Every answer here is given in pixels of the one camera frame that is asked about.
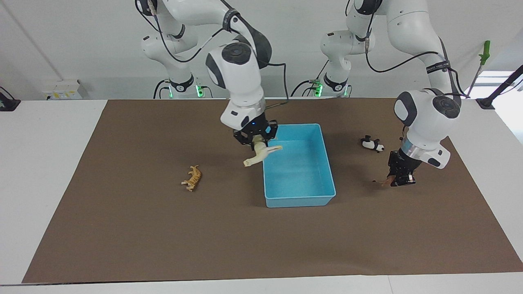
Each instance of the white table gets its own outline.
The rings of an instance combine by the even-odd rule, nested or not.
[[[0,114],[0,285],[21,283],[105,104],[25,101]],[[471,100],[450,137],[522,258],[523,145],[495,111]],[[43,292],[521,294],[523,273],[0,287],[1,294]]]

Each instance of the brown toy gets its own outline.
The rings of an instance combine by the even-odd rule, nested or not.
[[[197,169],[199,165],[191,166],[192,171],[188,172],[189,175],[192,175],[191,179],[183,181],[182,185],[187,185],[187,190],[192,192],[196,188],[197,183],[201,179],[201,172]]]

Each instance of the black metal rod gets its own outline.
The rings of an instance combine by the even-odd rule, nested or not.
[[[523,65],[520,66],[513,74],[511,74],[506,81],[504,81],[488,98],[478,99],[477,102],[480,106],[488,108],[492,106],[492,102],[498,97],[503,91],[510,87],[521,75],[523,75]]]

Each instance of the brown table mat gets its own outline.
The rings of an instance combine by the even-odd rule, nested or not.
[[[523,271],[450,140],[448,166],[422,165],[417,185],[372,182],[400,145],[394,99],[267,111],[321,125],[337,190],[325,207],[283,209],[265,207],[262,165],[243,167],[253,154],[220,123],[226,102],[109,101],[24,283]],[[364,149],[366,134],[387,151]]]

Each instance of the black and white toy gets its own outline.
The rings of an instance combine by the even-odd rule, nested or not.
[[[378,153],[385,151],[385,146],[380,144],[380,139],[376,139],[376,140],[372,141],[371,136],[366,135],[365,138],[360,139],[360,141],[361,141],[361,145],[363,145],[363,147],[365,147],[365,148],[368,148],[370,150],[375,150]]]

